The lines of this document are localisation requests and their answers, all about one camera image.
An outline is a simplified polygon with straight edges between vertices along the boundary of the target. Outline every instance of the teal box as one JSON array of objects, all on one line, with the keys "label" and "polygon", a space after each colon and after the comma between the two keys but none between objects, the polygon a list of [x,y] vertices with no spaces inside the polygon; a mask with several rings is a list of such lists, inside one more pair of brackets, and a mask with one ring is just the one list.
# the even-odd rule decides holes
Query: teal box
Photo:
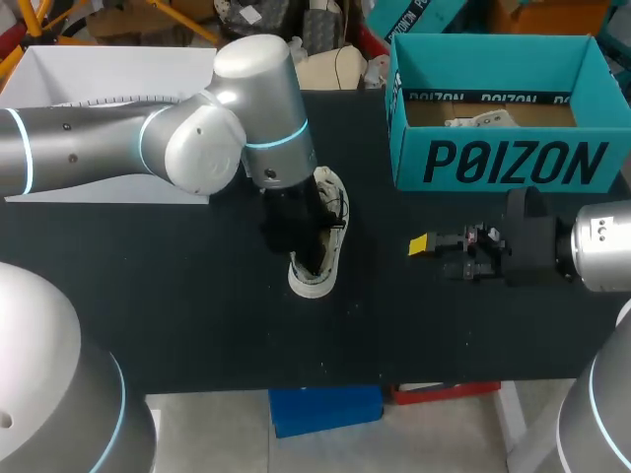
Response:
[{"label": "teal box", "polygon": [[[569,104],[577,126],[413,127],[411,101]],[[400,190],[606,192],[631,150],[631,110],[590,36],[398,34],[386,112]]]},{"label": "teal box", "polygon": [[395,34],[440,33],[466,0],[380,0],[368,16],[368,27],[386,42]]}]

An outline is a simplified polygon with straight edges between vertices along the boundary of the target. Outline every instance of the red container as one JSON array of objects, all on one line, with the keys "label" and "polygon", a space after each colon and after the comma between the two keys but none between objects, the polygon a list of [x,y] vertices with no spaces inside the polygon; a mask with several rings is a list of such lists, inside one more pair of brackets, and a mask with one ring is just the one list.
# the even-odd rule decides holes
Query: red container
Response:
[{"label": "red container", "polygon": [[0,34],[0,58],[6,58],[13,51],[27,32],[27,27],[16,23]]},{"label": "red container", "polygon": [[396,404],[404,406],[419,402],[444,401],[447,399],[458,399],[459,397],[477,396],[498,391],[501,387],[502,383],[500,381],[468,382],[446,389],[420,389],[414,391],[399,391],[396,386],[392,386],[390,394]]}]

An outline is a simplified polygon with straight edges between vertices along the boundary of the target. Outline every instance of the white sneaker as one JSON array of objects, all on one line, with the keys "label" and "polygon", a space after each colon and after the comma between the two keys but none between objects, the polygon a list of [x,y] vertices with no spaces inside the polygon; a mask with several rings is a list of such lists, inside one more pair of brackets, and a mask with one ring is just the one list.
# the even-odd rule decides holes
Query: white sneaker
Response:
[{"label": "white sneaker", "polygon": [[331,292],[337,279],[337,265],[342,242],[348,229],[350,207],[348,194],[344,184],[335,172],[327,167],[316,168],[315,183],[319,189],[320,198],[326,207],[344,221],[344,228],[332,228],[322,233],[321,240],[326,246],[326,254],[317,274],[312,274],[296,261],[295,253],[291,253],[289,264],[289,286],[303,298],[317,299]]}]

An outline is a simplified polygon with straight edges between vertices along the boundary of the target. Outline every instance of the blue storage bin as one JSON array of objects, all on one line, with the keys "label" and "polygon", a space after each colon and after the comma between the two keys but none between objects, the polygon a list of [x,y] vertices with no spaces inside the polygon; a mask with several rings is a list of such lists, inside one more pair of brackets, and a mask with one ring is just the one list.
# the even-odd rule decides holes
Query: blue storage bin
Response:
[{"label": "blue storage bin", "polygon": [[384,401],[377,386],[270,389],[269,407],[281,439],[376,421]]}]

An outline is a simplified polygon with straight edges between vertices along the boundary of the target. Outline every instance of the white box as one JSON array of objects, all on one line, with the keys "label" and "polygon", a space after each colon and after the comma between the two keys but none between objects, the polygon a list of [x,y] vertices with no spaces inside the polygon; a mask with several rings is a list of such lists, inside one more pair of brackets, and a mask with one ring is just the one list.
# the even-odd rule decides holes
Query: white box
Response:
[{"label": "white box", "polygon": [[[0,94],[0,107],[135,96],[187,99],[210,84],[216,52],[192,47],[32,46]],[[138,174],[6,200],[206,204],[208,197]]]}]

